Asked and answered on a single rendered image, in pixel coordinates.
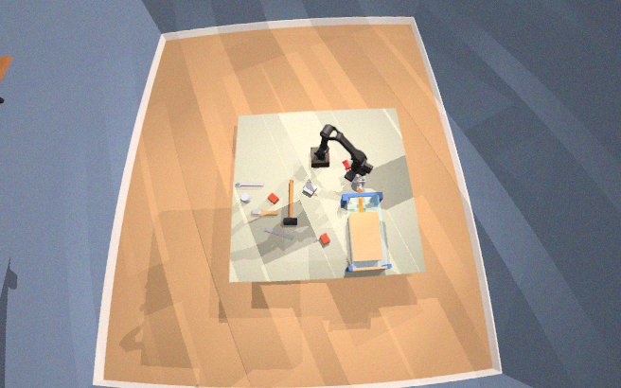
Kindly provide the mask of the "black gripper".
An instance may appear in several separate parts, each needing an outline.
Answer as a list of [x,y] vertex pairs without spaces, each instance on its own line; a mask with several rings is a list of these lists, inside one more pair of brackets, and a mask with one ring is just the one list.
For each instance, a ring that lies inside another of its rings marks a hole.
[[353,181],[353,179],[355,178],[355,176],[357,175],[357,174],[356,174],[356,171],[357,171],[357,170],[359,170],[360,168],[355,168],[355,167],[353,167],[353,165],[352,165],[352,164],[351,164],[351,167],[350,167],[350,168],[351,168],[351,169],[349,169],[349,170],[346,172],[346,174],[345,174],[345,176],[344,176],[344,177],[345,177],[347,180],[349,180],[350,182],[352,182],[352,181]]

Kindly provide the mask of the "black mallet with wooden handle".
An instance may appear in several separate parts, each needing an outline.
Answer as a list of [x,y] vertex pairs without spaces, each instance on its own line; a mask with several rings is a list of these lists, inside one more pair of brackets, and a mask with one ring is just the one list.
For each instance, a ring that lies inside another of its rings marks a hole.
[[283,218],[283,225],[297,225],[297,218],[293,218],[293,180],[290,180],[289,217]]

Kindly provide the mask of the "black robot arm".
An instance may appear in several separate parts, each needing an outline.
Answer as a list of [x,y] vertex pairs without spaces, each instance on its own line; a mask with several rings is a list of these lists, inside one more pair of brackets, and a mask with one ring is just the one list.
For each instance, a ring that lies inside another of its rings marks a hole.
[[[332,134],[333,131],[336,131],[338,133],[336,135],[336,137],[330,137],[330,135]],[[356,174],[360,174],[362,176],[365,176],[366,173],[367,174],[370,173],[370,171],[373,168],[373,166],[366,162],[367,157],[364,154],[364,152],[362,152],[361,150],[356,149],[346,139],[345,135],[342,132],[339,132],[336,127],[334,127],[334,126],[332,126],[330,124],[326,124],[326,126],[320,132],[320,137],[322,137],[321,144],[318,146],[318,148],[314,152],[314,154],[316,155],[316,160],[326,159],[326,154],[327,154],[327,152],[329,150],[328,141],[329,140],[336,140],[351,154],[351,158],[350,159],[353,161],[353,163],[352,163],[353,167],[360,168],[359,170],[356,171]]]

